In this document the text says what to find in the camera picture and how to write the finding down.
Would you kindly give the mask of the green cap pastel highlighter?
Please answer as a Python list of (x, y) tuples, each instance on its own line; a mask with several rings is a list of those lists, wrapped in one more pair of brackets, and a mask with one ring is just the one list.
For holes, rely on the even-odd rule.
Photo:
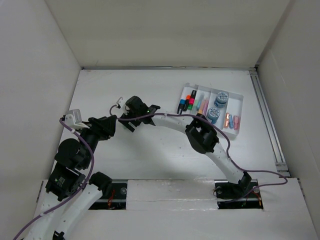
[(196, 115), (197, 112), (198, 112), (198, 108), (197, 108), (198, 102), (199, 102), (198, 99), (195, 99), (195, 100), (194, 100), (194, 103), (193, 103), (193, 106), (192, 106), (192, 110), (191, 110), (191, 114), (192, 114), (192, 115)]

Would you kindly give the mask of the orange cap black highlighter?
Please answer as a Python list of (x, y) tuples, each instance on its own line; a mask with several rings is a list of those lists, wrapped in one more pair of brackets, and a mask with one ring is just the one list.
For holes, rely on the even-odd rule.
[(186, 96), (186, 98), (185, 98), (185, 103), (184, 103), (184, 104), (185, 104), (186, 106), (189, 105), (190, 97), (191, 97), (191, 96), (188, 94), (188, 95)]

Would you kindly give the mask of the purple cap pastel highlighter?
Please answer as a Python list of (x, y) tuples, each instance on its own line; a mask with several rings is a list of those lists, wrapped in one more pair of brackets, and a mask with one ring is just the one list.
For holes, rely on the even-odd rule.
[(204, 104), (203, 104), (203, 113), (202, 113), (203, 116), (206, 115), (206, 112), (207, 112), (207, 109), (208, 109), (208, 105), (207, 105), (207, 106), (204, 106)]

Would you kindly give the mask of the yellow pastel highlighter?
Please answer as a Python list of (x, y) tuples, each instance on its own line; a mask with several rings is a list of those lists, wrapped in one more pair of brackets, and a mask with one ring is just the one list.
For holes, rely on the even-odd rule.
[(203, 107), (201, 106), (197, 112), (198, 114), (203, 114)]

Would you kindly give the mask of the pink correction tape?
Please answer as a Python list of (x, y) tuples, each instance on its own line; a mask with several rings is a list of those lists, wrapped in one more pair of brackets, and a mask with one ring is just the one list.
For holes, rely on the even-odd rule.
[(235, 116), (233, 117), (233, 129), (234, 129), (235, 131), (238, 131), (239, 128), (240, 128), (240, 118), (239, 118), (238, 115), (235, 115)]

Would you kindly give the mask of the blue correction tape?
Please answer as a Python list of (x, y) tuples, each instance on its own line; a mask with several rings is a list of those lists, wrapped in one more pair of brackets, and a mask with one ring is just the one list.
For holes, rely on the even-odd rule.
[(229, 119), (229, 123), (228, 123), (229, 128), (230, 128), (230, 129), (234, 129), (235, 123), (234, 123), (234, 118), (233, 118), (233, 116), (230, 114), (228, 119)]

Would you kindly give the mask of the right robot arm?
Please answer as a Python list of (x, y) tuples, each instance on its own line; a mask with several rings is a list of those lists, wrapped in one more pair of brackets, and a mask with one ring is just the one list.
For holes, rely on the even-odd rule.
[(123, 114), (118, 121), (131, 132), (145, 124), (185, 134), (193, 150), (210, 158), (225, 175), (233, 198), (243, 197), (249, 192), (251, 176), (231, 160), (220, 143), (217, 130), (203, 115), (160, 112), (159, 106), (147, 106), (138, 96), (129, 98), (121, 109)]

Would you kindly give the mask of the orange correction tape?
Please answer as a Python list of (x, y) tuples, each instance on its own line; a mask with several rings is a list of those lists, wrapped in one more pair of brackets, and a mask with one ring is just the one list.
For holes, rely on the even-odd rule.
[(227, 113), (225, 114), (223, 127), (224, 127), (225, 129), (227, 129), (227, 128), (229, 127), (229, 123), (230, 123), (230, 114), (227, 112)]

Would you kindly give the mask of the blue cap pastel highlighter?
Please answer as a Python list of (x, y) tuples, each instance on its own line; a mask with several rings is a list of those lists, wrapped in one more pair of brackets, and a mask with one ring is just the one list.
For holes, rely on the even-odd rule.
[(196, 105), (196, 109), (197, 109), (198, 111), (199, 111), (200, 108), (201, 108), (201, 104), (202, 104), (202, 101), (203, 101), (203, 99), (204, 99), (204, 96), (205, 96), (204, 93), (201, 93), (201, 94), (200, 94), (200, 97), (199, 97), (198, 102), (197, 102), (197, 105)]

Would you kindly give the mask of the pink cap black highlighter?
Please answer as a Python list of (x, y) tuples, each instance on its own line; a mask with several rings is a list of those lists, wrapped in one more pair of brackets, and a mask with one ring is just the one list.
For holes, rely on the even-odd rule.
[(190, 95), (190, 98), (189, 98), (189, 105), (192, 106), (192, 105), (194, 104), (196, 94), (197, 94), (197, 91), (196, 91), (196, 90), (193, 90), (193, 91), (191, 92), (191, 95)]

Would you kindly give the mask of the blue cap black highlighter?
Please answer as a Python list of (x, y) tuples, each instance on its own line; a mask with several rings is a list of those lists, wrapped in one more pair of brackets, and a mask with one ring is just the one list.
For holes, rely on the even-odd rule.
[(183, 110), (184, 110), (184, 108), (185, 108), (185, 100), (184, 99), (180, 99), (176, 113), (178, 115), (181, 115)]

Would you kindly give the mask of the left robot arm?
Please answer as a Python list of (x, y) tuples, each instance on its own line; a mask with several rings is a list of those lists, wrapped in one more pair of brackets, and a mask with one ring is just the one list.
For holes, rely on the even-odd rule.
[(40, 213), (15, 236), (28, 230), (26, 240), (65, 240), (81, 214), (99, 198), (111, 194), (112, 179), (102, 172), (93, 172), (94, 151), (100, 141), (116, 132), (115, 115), (91, 117), (83, 122), (79, 112), (71, 111), (59, 123), (75, 135), (62, 141), (54, 157), (56, 164), (45, 185)]

